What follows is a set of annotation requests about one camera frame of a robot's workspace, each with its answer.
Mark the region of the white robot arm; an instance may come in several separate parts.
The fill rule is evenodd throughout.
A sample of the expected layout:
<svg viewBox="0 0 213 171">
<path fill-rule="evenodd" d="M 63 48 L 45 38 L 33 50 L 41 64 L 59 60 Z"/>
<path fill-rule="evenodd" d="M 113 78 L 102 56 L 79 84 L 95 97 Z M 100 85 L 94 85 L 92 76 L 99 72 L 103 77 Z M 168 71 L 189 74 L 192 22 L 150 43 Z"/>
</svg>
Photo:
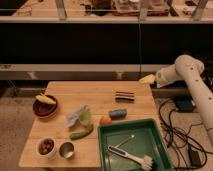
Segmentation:
<svg viewBox="0 0 213 171">
<path fill-rule="evenodd" d="M 190 56 L 180 55 L 175 62 L 139 80 L 141 84 L 156 83 L 158 88 L 183 80 L 201 115 L 211 144 L 213 145 L 213 93 L 204 83 L 201 74 L 204 71 L 202 61 Z"/>
</svg>

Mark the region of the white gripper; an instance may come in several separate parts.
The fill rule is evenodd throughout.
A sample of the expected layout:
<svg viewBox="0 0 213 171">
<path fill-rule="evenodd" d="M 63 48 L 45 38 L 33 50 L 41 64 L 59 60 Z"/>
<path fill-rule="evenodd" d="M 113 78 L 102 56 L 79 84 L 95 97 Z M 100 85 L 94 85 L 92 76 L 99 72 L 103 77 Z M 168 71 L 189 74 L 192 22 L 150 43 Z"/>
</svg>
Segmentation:
<svg viewBox="0 0 213 171">
<path fill-rule="evenodd" d="M 181 80 L 181 77 L 176 72 L 174 65 L 162 68 L 156 72 L 156 83 L 158 88 L 172 84 L 178 80 Z M 147 75 L 141 78 L 139 82 L 141 84 L 153 84 L 155 82 L 155 76 L 153 74 Z"/>
</svg>

